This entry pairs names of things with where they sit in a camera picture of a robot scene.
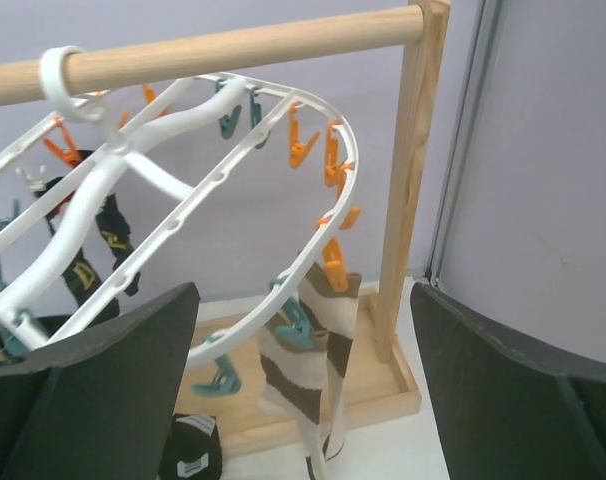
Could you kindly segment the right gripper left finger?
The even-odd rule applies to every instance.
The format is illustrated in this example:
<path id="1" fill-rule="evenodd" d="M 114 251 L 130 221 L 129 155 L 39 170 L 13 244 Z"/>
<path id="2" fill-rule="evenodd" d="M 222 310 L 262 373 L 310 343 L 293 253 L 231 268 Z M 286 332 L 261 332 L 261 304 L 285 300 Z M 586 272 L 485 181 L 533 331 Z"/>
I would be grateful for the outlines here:
<path id="1" fill-rule="evenodd" d="M 0 479 L 154 479 L 200 295 L 181 284 L 0 362 Z"/>

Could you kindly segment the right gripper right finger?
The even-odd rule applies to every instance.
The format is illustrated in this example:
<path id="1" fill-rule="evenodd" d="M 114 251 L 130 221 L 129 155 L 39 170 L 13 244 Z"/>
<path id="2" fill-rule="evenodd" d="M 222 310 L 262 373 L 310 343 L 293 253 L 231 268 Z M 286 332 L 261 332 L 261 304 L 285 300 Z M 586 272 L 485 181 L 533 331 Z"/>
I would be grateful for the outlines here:
<path id="1" fill-rule="evenodd" d="M 450 478 L 606 479 L 606 363 L 427 284 L 410 306 Z"/>

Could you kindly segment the black blue sport sock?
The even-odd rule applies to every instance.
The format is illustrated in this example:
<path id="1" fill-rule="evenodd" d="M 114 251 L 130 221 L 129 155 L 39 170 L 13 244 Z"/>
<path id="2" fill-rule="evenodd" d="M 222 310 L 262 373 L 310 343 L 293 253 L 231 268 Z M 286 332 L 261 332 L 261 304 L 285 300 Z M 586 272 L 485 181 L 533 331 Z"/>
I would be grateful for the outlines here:
<path id="1" fill-rule="evenodd" d="M 215 416 L 174 414 L 157 479 L 219 480 L 223 454 Z"/>

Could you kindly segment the brown cream striped sock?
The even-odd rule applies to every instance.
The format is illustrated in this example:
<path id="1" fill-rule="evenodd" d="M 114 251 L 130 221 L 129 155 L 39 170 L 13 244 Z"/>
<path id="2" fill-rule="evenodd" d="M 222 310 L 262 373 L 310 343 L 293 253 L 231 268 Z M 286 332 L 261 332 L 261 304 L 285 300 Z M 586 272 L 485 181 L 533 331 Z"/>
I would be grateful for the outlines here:
<path id="1" fill-rule="evenodd" d="M 298 286 L 298 303 L 311 323 L 311 345 L 286 340 L 286 325 L 275 314 L 258 332 L 260 364 L 266 384 L 257 408 L 290 416 L 305 448 L 308 476 L 327 479 L 327 461 L 345 442 L 345 377 L 356 335 L 362 275 L 347 274 L 347 290 L 336 292 L 323 268 L 313 264 Z"/>

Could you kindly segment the white round clip hanger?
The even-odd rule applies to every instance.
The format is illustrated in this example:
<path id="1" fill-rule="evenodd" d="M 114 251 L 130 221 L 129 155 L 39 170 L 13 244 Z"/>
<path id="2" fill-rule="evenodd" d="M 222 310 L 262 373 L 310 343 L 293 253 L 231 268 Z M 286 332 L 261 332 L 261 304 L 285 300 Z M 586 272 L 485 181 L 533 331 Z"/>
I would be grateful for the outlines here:
<path id="1" fill-rule="evenodd" d="M 205 103 L 186 111 L 166 114 L 166 106 L 191 84 L 190 78 L 176 80 L 125 126 L 118 127 L 108 113 L 103 95 L 73 96 L 68 92 L 64 83 L 63 66 L 74 53 L 75 48 L 68 46 L 48 50 L 42 55 L 39 63 L 41 90 L 53 104 L 55 116 L 73 122 L 94 124 L 102 131 L 104 144 L 93 156 L 73 169 L 54 188 L 0 231 L 1 255 L 60 202 L 67 201 L 69 204 L 59 230 L 43 252 L 20 276 L 0 290 L 0 324 L 30 349 L 48 345 L 49 339 L 32 325 L 26 314 L 27 307 L 69 265 L 82 246 L 104 199 L 125 172 L 133 171 L 140 175 L 152 187 L 173 198 L 176 206 L 64 324 L 57 333 L 58 339 L 65 339 L 84 330 L 291 109 L 308 106 L 316 110 L 335 122 L 337 132 L 343 139 L 347 157 L 340 170 L 346 180 L 335 205 L 323 216 L 316 232 L 299 255 L 282 272 L 280 284 L 215 341 L 189 351 L 186 366 L 188 369 L 195 369 L 227 354 L 248 340 L 279 311 L 324 248 L 350 219 L 353 187 L 359 172 L 359 152 L 354 132 L 348 121 L 320 98 L 293 87 L 261 82 L 260 88 L 264 92 L 278 98 L 277 105 L 197 185 L 191 186 L 154 163 L 148 157 L 148 151 L 180 134 L 215 122 L 239 103 L 243 94 L 255 85 L 255 80 L 242 75 L 227 74 L 224 88 Z"/>

